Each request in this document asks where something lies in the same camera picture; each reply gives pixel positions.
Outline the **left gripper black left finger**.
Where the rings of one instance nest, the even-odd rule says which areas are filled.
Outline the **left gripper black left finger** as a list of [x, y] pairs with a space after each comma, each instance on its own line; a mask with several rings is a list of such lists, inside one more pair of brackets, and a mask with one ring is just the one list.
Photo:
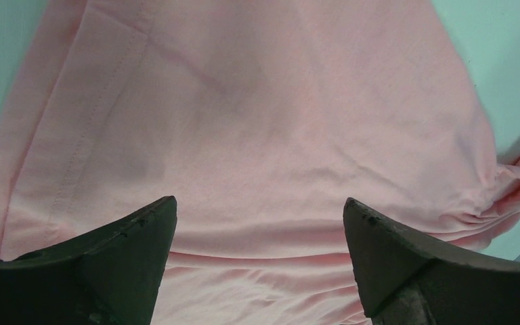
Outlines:
[[177, 224], [161, 198], [95, 230], [0, 260], [0, 324], [149, 324]]

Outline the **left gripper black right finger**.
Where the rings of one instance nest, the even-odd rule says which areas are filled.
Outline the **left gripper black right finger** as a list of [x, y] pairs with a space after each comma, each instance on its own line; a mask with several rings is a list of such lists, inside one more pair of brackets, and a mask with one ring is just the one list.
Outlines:
[[520, 324], [520, 262], [438, 240], [353, 198], [343, 223], [374, 324]]

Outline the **pink t-shirt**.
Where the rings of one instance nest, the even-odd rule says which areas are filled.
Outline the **pink t-shirt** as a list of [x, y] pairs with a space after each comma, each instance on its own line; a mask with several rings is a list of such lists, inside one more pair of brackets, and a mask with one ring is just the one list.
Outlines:
[[520, 158], [430, 1], [50, 1], [0, 116], [0, 259], [163, 196], [154, 324], [369, 324], [346, 199], [477, 251]]

